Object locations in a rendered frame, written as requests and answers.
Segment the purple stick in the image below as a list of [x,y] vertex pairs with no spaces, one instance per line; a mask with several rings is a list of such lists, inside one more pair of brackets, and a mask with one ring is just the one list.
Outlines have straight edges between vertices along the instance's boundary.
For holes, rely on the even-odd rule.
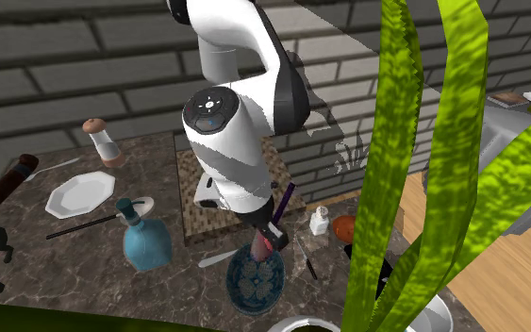
[[287,186],[287,189],[285,190],[284,192],[284,195],[282,197],[282,200],[280,201],[277,209],[276,209],[276,212],[272,218],[272,223],[273,224],[278,224],[279,220],[281,219],[283,213],[284,213],[284,210],[293,194],[293,191],[295,189],[295,184],[290,182],[290,184]]

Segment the white butter knife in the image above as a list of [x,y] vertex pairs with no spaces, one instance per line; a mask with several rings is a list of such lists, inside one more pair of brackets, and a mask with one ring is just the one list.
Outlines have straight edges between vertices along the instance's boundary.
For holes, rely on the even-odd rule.
[[218,263],[220,261],[223,261],[223,260],[225,260],[225,259],[227,259],[229,257],[234,256],[237,252],[238,252],[238,249],[235,249],[235,250],[232,250],[232,251],[228,251],[228,252],[224,252],[224,253],[212,256],[212,257],[204,258],[198,263],[198,267],[199,268],[206,268],[208,266],[211,266],[211,265],[216,264],[216,263]]

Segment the white salt shaker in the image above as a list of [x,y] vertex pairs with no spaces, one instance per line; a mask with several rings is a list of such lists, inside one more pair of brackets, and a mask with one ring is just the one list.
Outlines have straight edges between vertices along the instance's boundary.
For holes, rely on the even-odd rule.
[[313,236],[320,236],[327,232],[329,225],[328,209],[318,206],[311,214],[309,228]]

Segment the woven patterned robot stand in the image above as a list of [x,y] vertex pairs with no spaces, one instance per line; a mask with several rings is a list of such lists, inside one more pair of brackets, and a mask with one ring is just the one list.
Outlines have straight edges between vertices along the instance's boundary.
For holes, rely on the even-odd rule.
[[[261,140],[263,156],[269,167],[271,179],[276,184],[273,188],[274,211],[281,202],[288,185],[292,182],[290,173],[275,147],[278,140],[279,137]],[[216,239],[245,229],[246,225],[233,212],[198,207],[193,203],[203,169],[183,134],[177,134],[174,142],[185,245]]]

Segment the orange round fruit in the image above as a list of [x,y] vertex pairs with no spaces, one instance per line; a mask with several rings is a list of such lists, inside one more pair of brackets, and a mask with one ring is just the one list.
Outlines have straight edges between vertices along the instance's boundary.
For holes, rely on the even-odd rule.
[[356,218],[352,215],[341,215],[333,221],[332,229],[338,240],[353,243]]

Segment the blue soap dispenser bottle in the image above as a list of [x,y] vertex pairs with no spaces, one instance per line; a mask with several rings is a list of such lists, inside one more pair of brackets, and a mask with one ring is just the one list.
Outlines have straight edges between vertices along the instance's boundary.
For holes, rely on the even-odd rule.
[[171,235],[164,222],[143,219],[135,210],[140,201],[121,198],[116,208],[128,225],[124,233],[124,255],[138,271],[149,271],[168,264],[173,258]]

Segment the small white dish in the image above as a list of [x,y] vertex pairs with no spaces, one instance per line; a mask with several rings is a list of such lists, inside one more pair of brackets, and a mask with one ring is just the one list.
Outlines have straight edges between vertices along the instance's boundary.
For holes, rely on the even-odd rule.
[[[136,213],[139,216],[139,220],[133,223],[134,225],[140,224],[143,217],[151,213],[154,209],[155,201],[153,198],[149,196],[139,197],[134,200],[130,200],[130,199],[127,199],[127,200],[129,201],[129,203],[131,203],[131,206],[133,207],[134,211],[136,211]],[[128,222],[128,220],[126,219],[126,217],[121,211],[118,214],[116,214],[116,217],[120,220],[122,224],[132,225],[132,223]]]

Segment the green long-leaved plant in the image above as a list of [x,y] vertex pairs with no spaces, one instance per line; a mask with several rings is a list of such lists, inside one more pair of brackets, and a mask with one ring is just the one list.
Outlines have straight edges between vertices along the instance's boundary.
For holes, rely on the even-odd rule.
[[[531,3],[504,0],[328,1],[270,6],[267,14],[308,93],[302,128],[275,143],[301,197],[317,201],[359,190],[355,248],[321,253],[319,282],[288,280],[266,314],[232,307],[224,266],[198,260],[252,240],[245,229],[184,243],[174,137],[182,110],[210,87],[197,35],[165,0],[0,0],[0,178],[22,154],[40,173],[0,206],[13,259],[0,258],[0,332],[118,332],[166,324],[265,332],[298,313],[343,332],[403,332],[439,291],[477,256],[437,228],[422,245],[438,162],[468,161],[472,142],[459,121],[485,107],[489,77],[518,82],[490,50],[531,33]],[[83,123],[100,118],[125,156],[113,170],[114,197],[155,200],[154,215],[173,243],[170,263],[140,272],[126,259],[124,228],[77,226],[45,211],[50,193],[74,175],[102,168]],[[393,271],[374,299],[383,259]]]

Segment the thin black stick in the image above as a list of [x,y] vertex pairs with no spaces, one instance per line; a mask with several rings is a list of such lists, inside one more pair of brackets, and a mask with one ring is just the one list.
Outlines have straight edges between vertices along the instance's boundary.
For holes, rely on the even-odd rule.
[[107,221],[110,221],[110,220],[113,220],[113,219],[117,219],[119,216],[120,216],[120,214],[113,214],[113,215],[109,215],[107,217],[100,218],[100,219],[97,219],[97,220],[94,220],[94,221],[91,221],[91,222],[87,222],[87,223],[84,223],[84,224],[73,226],[73,227],[61,230],[59,232],[55,232],[53,234],[47,235],[45,237],[45,239],[48,241],[48,240],[51,240],[51,239],[54,239],[54,238],[57,238],[57,237],[60,237],[60,236],[63,236],[63,235],[70,234],[70,233],[78,231],[78,230],[82,230],[82,229],[85,229],[85,228],[88,228],[88,227],[91,227],[91,226],[94,226],[94,225],[97,225],[97,224],[102,224],[102,223],[105,223]]

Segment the white mill with brown cap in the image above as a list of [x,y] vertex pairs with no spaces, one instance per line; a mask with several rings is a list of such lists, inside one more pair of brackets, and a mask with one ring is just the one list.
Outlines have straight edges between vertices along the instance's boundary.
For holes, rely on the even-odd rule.
[[106,128],[106,122],[99,118],[88,119],[82,125],[83,131],[90,136],[104,165],[108,168],[119,168],[125,164],[125,156],[118,144],[108,135]]

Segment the white plant pot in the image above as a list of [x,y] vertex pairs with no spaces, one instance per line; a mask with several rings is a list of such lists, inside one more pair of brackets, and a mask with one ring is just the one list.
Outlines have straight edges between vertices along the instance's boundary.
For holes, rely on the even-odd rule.
[[[296,332],[303,326],[316,326],[322,332],[340,332],[340,328],[323,319],[298,315],[274,324],[267,332]],[[453,332],[454,322],[449,308],[436,295],[410,323],[404,332]]]

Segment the white octagonal plate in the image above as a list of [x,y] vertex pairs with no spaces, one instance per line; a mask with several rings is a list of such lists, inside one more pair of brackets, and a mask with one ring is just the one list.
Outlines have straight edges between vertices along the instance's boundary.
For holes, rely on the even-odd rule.
[[114,192],[115,177],[101,171],[79,174],[54,189],[45,211],[58,219],[92,212]]

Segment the white spoon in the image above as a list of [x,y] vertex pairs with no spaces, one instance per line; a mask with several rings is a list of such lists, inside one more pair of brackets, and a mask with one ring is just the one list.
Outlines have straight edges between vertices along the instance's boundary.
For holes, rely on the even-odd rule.
[[64,161],[64,162],[61,162],[57,165],[54,165],[54,166],[51,166],[51,167],[48,167],[48,168],[44,168],[44,169],[41,169],[31,175],[29,175],[25,180],[24,182],[28,182],[28,181],[31,181],[37,174],[40,174],[40,173],[43,173],[43,172],[47,172],[47,171],[50,171],[50,170],[54,170],[56,168],[59,168],[59,167],[63,167],[63,166],[66,166],[66,165],[70,165],[70,164],[73,164],[77,161],[79,161],[81,158],[73,158],[73,159],[70,159],[70,160],[67,160],[67,161]]

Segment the grey kitchen counter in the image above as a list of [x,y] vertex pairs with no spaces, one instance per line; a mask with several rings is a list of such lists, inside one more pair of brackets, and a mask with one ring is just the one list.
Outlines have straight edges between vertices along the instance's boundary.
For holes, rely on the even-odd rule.
[[477,256],[503,237],[531,208],[531,116],[485,106],[472,121],[459,121],[472,142],[468,161],[438,162],[428,199],[422,245],[437,242],[437,228],[452,235],[461,253]]

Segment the black-handled knife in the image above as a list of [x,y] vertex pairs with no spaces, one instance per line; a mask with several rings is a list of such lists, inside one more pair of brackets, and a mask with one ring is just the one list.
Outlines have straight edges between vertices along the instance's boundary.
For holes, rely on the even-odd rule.
[[294,236],[294,240],[295,240],[296,244],[298,245],[298,249],[299,249],[300,253],[303,255],[304,262],[305,262],[305,264],[306,264],[306,266],[307,266],[312,278],[314,280],[318,280],[318,276],[316,275],[316,272],[315,272],[315,270],[313,268],[313,265],[312,265],[310,259],[308,258],[307,253],[304,250],[301,242],[298,240],[297,236]]

